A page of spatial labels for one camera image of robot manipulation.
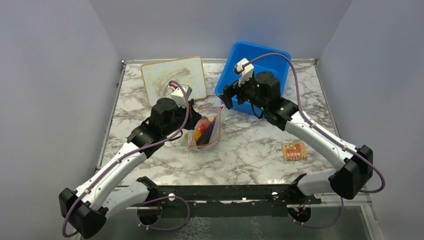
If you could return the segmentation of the pink peach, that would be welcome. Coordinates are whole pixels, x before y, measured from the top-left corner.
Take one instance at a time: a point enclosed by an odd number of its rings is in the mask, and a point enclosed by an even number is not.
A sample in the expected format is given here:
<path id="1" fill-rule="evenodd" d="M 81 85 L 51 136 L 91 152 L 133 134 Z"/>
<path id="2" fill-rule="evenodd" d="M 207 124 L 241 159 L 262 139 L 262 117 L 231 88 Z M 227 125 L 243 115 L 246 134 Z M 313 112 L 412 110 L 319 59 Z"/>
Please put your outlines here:
<path id="1" fill-rule="evenodd" d="M 207 119 L 201 119 L 198 121 L 196 128 L 204 132 L 210 126 L 210 124 L 211 123 Z"/>

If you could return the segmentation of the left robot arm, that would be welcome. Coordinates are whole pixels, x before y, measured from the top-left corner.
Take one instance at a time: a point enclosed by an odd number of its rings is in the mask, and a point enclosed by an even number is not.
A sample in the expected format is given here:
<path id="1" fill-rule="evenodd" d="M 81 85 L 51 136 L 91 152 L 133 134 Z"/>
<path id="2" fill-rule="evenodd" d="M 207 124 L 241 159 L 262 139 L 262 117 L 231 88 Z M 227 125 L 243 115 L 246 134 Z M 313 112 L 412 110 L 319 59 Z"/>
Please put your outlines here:
<path id="1" fill-rule="evenodd" d="M 147 177 L 121 190 L 118 184 L 137 166 L 144 163 L 165 142 L 176 139 L 182 130 L 193 130 L 201 115 L 192 102 L 180 98 L 163 97 L 152 107 L 150 116 L 132 130 L 118 153 L 95 175 L 72 190 L 59 194 L 59 206 L 64 217 L 62 235 L 65 238 L 80 234 L 93 237 L 108 218 L 126 208 L 143 203 L 152 205 L 157 200 L 157 185 Z"/>

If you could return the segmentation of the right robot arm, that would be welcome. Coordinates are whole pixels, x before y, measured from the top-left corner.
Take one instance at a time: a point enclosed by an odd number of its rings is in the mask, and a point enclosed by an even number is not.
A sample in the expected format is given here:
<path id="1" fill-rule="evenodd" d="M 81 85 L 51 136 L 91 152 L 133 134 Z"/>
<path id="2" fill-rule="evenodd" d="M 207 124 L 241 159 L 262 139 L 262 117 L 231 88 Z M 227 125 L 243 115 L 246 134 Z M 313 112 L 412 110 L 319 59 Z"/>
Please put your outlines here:
<path id="1" fill-rule="evenodd" d="M 280 82 L 270 71 L 262 71 L 240 84 L 223 87 L 219 98 L 228 109 L 245 102 L 262 110 L 263 117 L 280 130 L 296 136 L 322 155 L 333 170 L 316 174 L 303 173 L 288 187 L 286 197 L 296 204 L 314 194 L 336 193 L 352 200 L 372 177 L 373 151 L 366 145 L 356 147 L 337 138 L 308 118 L 292 101 L 281 96 Z"/>

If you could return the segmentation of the orange food piece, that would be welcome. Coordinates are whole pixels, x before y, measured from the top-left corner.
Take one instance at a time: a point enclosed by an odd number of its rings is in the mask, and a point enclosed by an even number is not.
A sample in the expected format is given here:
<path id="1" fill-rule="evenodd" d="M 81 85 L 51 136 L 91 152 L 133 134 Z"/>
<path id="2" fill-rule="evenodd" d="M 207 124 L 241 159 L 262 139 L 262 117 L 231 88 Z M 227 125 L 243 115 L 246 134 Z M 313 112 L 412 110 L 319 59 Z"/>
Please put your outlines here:
<path id="1" fill-rule="evenodd" d="M 194 132 L 193 132 L 193 135 L 192 135 L 193 140 L 195 142 L 197 142 L 200 139 L 200 137 L 202 136 L 202 134 L 203 133 L 199 128 L 195 129 Z"/>

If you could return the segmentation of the clear zip top bag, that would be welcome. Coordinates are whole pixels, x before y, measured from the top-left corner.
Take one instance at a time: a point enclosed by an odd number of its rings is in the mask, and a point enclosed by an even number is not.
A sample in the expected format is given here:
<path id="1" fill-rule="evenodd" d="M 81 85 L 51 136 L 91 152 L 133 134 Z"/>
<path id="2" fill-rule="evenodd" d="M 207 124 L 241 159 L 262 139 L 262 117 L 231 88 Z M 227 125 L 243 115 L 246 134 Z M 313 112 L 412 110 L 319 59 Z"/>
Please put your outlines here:
<path id="1" fill-rule="evenodd" d="M 222 132 L 222 112 L 224 105 L 204 106 L 197 113 L 201 119 L 195 123 L 194 130 L 189 130 L 184 135 L 183 142 L 187 149 L 192 151 L 206 150 L 218 143 Z"/>

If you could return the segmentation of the purple eggplant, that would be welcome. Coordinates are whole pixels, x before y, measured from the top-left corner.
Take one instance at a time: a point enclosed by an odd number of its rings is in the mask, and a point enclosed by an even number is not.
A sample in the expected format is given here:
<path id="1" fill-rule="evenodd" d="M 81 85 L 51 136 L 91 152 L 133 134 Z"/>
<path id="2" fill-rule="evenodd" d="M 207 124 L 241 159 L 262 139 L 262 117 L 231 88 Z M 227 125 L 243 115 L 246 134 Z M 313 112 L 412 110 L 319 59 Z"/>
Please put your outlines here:
<path id="1" fill-rule="evenodd" d="M 217 118 L 215 118 L 215 120 L 210 123 L 209 127 L 202 132 L 201 137 L 199 138 L 198 141 L 196 141 L 197 146 L 208 145 L 210 143 L 211 136 L 212 136 L 216 122 L 217 122 Z"/>

